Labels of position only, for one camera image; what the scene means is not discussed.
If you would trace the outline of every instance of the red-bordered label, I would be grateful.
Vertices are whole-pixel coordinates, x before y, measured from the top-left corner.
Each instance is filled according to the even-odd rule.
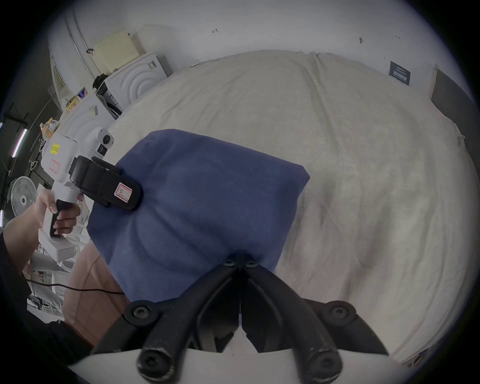
[[[53,173],[57,174],[60,171],[60,163],[51,159],[49,168]]]
[[[120,200],[128,203],[130,196],[132,195],[132,189],[127,187],[125,184],[119,183],[117,189],[115,190],[115,196]]]

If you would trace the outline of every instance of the blue towel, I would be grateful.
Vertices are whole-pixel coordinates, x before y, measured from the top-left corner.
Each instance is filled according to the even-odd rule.
[[[129,212],[95,203],[88,233],[127,298],[178,297],[236,251],[273,271],[310,176],[194,133],[150,133],[117,164],[143,188]]]

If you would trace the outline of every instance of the yellow sticker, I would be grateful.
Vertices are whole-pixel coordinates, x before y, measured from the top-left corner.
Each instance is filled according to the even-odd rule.
[[[60,144],[53,144],[52,149],[50,149],[50,153],[56,155],[59,152]]]

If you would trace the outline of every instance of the dark blue sign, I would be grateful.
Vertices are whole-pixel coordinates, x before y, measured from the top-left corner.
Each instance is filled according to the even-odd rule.
[[[393,61],[390,62],[389,75],[395,77],[406,85],[410,83],[410,72],[405,68],[400,67],[398,64],[395,64]]]

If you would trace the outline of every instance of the bed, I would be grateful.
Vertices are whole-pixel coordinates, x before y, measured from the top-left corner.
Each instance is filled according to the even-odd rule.
[[[257,51],[173,74],[110,127],[116,163],[178,129],[310,175],[275,272],[299,295],[353,304],[405,361],[455,321],[477,275],[479,181],[431,101],[333,54]]]

